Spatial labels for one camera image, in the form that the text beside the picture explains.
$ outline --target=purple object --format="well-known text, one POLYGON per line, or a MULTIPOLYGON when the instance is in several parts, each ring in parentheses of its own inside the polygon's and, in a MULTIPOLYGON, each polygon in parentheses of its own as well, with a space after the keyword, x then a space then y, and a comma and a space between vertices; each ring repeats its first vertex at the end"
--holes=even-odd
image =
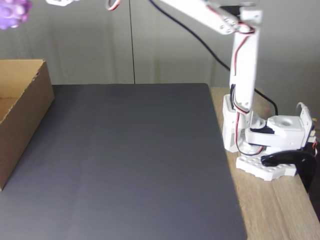
POLYGON ((28 20, 30 0, 0 0, 0 29, 16 28, 28 20))

